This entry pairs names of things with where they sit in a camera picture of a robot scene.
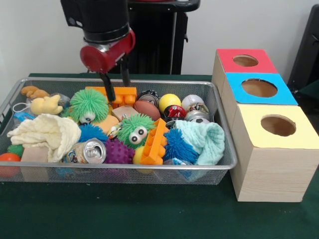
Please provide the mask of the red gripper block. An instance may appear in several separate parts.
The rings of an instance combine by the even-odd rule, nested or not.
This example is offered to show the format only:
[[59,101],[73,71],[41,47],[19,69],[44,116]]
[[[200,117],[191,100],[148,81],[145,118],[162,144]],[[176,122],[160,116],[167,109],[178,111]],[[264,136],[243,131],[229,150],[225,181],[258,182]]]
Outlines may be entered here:
[[[128,35],[119,41],[106,45],[88,43],[80,50],[80,58],[84,66],[91,72],[99,73],[109,102],[113,102],[116,99],[116,95],[111,80],[106,73],[112,70],[123,57],[132,51],[135,43],[135,33],[129,31]],[[128,87],[130,85],[130,75],[127,59],[122,59],[121,75],[124,86]]]

